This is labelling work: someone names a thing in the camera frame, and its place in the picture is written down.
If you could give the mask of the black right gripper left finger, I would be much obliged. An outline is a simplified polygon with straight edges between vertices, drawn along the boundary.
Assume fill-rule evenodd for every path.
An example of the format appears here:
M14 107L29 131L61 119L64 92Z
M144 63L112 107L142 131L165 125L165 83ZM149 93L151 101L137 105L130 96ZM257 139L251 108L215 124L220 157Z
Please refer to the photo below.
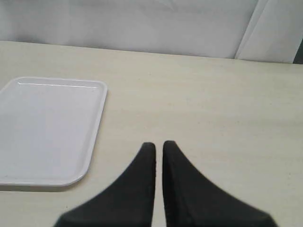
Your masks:
M63 213L57 227L150 227L155 198L156 147L145 142L127 169L103 192Z

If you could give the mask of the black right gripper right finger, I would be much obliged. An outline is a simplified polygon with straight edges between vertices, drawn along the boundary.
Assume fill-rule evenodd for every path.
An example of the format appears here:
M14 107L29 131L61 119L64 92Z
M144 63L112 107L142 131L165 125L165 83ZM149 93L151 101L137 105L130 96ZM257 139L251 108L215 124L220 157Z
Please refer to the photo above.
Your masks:
M171 140L163 144L162 193L169 227L275 227L273 218L202 175Z

